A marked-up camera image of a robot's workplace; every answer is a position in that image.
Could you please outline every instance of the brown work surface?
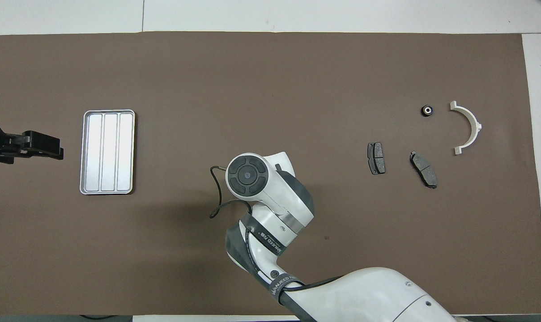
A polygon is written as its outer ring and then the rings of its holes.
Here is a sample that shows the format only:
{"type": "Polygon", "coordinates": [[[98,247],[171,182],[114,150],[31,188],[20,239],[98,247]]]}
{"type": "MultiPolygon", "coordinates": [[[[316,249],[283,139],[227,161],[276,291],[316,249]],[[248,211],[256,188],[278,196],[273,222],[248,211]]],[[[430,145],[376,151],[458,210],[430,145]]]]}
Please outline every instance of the brown work surface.
{"type": "Polygon", "coordinates": [[[209,220],[211,165],[280,151],[315,200],[279,259],[305,283],[390,267],[452,314],[541,313],[518,34],[7,35],[0,97],[5,132],[65,149],[63,161],[0,164],[0,314],[289,314],[225,254],[244,207],[209,220]],[[457,156],[470,130],[452,100],[483,124],[457,156]],[[137,113],[133,194],[82,195],[84,112],[126,108],[137,113]],[[375,141],[383,175],[368,169],[375,141]],[[414,150],[437,189],[409,163],[414,150]]]}

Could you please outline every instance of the aluminum tray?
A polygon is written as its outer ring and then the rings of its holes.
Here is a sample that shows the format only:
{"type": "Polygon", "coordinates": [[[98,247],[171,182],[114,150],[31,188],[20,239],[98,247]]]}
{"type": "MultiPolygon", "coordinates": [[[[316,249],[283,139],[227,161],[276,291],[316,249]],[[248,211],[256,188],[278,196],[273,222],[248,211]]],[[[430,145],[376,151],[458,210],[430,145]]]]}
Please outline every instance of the aluminum tray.
{"type": "Polygon", "coordinates": [[[135,112],[89,110],[84,114],[80,191],[128,194],[133,189],[135,112]]]}

